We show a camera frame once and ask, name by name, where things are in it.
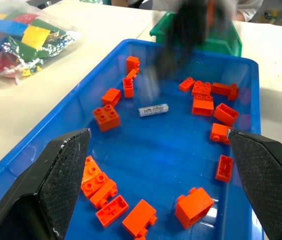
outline orange lego brick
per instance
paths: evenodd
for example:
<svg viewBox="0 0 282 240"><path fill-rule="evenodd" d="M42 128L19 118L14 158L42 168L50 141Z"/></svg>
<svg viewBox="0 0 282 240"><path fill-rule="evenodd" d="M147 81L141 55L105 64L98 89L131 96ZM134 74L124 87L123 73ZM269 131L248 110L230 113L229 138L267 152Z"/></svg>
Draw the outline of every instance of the orange lego brick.
<svg viewBox="0 0 282 240"><path fill-rule="evenodd" d="M134 237L144 239L148 225L154 225L157 221L156 210L143 199L135 206L123 220L124 228Z"/></svg>
<svg viewBox="0 0 282 240"><path fill-rule="evenodd" d="M118 192L117 185L109 179L91 198L92 205L100 209L105 206L110 197L114 197Z"/></svg>
<svg viewBox="0 0 282 240"><path fill-rule="evenodd" d="M227 137L229 129L231 129L230 126L213 123L210 139L213 140L214 142L221 142L229 145L230 141Z"/></svg>
<svg viewBox="0 0 282 240"><path fill-rule="evenodd" d="M238 89L236 84L231 84L230 89L231 89L231 91L230 91L230 94L227 97L227 99L230 100L230 101L234 101L239 96L239 89Z"/></svg>
<svg viewBox="0 0 282 240"><path fill-rule="evenodd" d="M231 127L237 121L239 113L224 103L221 103L216 107L213 116L225 125Z"/></svg>
<svg viewBox="0 0 282 240"><path fill-rule="evenodd" d="M89 199L95 194L105 183L108 181L109 178L104 172L99 173L89 181L85 181L81 185L81 190L84 195Z"/></svg>
<svg viewBox="0 0 282 240"><path fill-rule="evenodd" d="M206 216L213 204L213 200L202 187L192 188L188 196L178 197L174 214L187 229Z"/></svg>
<svg viewBox="0 0 282 240"><path fill-rule="evenodd" d="M137 70L132 69L125 78L134 80L137 77Z"/></svg>
<svg viewBox="0 0 282 240"><path fill-rule="evenodd" d="M121 195L117 196L102 209L100 209L96 216L100 220L103 227L109 226L113 223L118 217L120 217L125 211L127 211L129 205L123 199Z"/></svg>
<svg viewBox="0 0 282 240"><path fill-rule="evenodd" d="M193 98L192 114L211 117L213 115L214 103L210 95L197 94Z"/></svg>
<svg viewBox="0 0 282 240"><path fill-rule="evenodd" d="M188 77L186 80L184 80L183 82L181 82L179 84L179 89L182 92L187 92L190 90L190 88L192 88L195 84L195 81L193 80L192 77Z"/></svg>
<svg viewBox="0 0 282 240"><path fill-rule="evenodd" d="M123 79L123 92L125 98L133 98L135 96L133 80L131 78Z"/></svg>
<svg viewBox="0 0 282 240"><path fill-rule="evenodd" d="M110 88L102 97L103 105L110 104L115 107L121 99L121 91L115 88Z"/></svg>
<svg viewBox="0 0 282 240"><path fill-rule="evenodd" d="M220 94L224 96L229 96L231 92L231 87L222 83L214 82L212 84L211 93Z"/></svg>
<svg viewBox="0 0 282 240"><path fill-rule="evenodd" d="M201 81L196 81L192 89L192 96L196 94L210 95L211 94L211 83L209 82L203 83Z"/></svg>
<svg viewBox="0 0 282 240"><path fill-rule="evenodd" d="M100 173L101 173L101 170L98 167L96 161L93 159L93 157L87 156L85 158L82 184L91 180L92 178L94 178L96 175L98 175Z"/></svg>
<svg viewBox="0 0 282 240"><path fill-rule="evenodd" d="M217 180L228 183L232 177L233 158L221 155L217 165L216 176Z"/></svg>
<svg viewBox="0 0 282 240"><path fill-rule="evenodd" d="M93 115L101 132L116 128L121 124L118 113L113 106L109 104L94 110Z"/></svg>
<svg viewBox="0 0 282 240"><path fill-rule="evenodd" d="M137 73L140 71L140 61L136 56L129 56L126 59L126 72L130 73L132 69L135 69Z"/></svg>

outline battery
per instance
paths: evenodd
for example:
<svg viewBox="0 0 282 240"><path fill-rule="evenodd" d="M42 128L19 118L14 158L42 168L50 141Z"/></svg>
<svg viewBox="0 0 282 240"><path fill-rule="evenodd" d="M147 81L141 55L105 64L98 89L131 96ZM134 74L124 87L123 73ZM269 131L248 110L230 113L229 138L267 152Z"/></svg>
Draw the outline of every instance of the battery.
<svg viewBox="0 0 282 240"><path fill-rule="evenodd" d="M139 108L139 115L140 117L146 117L150 115L156 115L156 114L163 114L169 111L168 104L160 104L155 106L148 106Z"/></svg>

